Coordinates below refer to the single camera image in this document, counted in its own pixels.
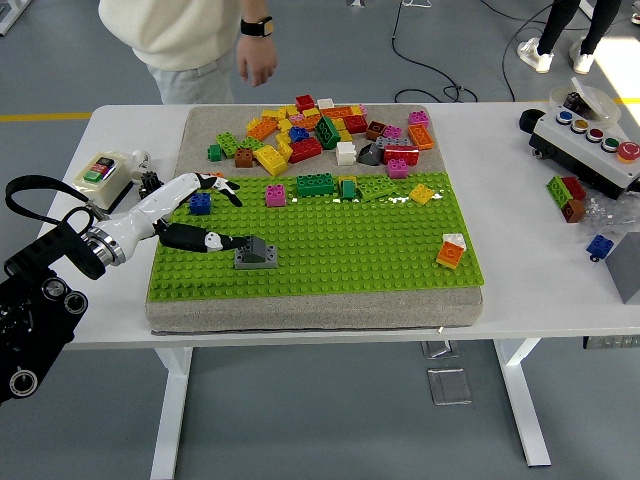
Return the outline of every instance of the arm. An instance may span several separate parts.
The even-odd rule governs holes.
[[[269,15],[267,0],[240,0],[240,5],[245,22],[257,23]],[[251,74],[254,87],[266,83],[278,66],[276,47],[270,36],[240,35],[236,57],[240,77],[247,81]]]

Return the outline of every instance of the red button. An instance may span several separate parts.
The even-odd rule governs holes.
[[[621,143],[618,147],[618,157],[622,162],[631,163],[640,157],[640,145],[633,142]]]

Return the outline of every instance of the pink lego brick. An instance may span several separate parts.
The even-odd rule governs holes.
[[[264,197],[267,207],[284,207],[287,204],[287,197],[282,184],[267,185]]]
[[[429,117],[427,112],[411,112],[409,114],[409,125],[421,124],[424,128],[429,128]]]
[[[407,178],[409,167],[404,158],[395,158],[387,163],[387,175],[389,178]]]
[[[387,125],[382,132],[382,136],[387,138],[400,138],[401,135],[402,129],[400,127],[394,127],[393,125]]]

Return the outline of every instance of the gray pants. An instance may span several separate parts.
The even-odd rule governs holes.
[[[147,68],[158,84],[160,97],[165,105],[233,103],[229,86],[233,50],[208,65],[192,70],[171,72],[149,65]]]

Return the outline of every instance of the person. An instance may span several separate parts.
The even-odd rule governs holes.
[[[583,75],[589,73],[595,49],[613,23],[620,4],[621,0],[597,0],[587,36],[576,41],[569,49],[574,72]],[[542,35],[518,46],[520,59],[536,72],[547,73],[553,60],[553,46],[579,7],[580,0],[557,0],[551,7]]]
[[[147,65],[164,104],[232,103],[234,45],[254,87],[278,64],[267,0],[100,0],[98,13]]]

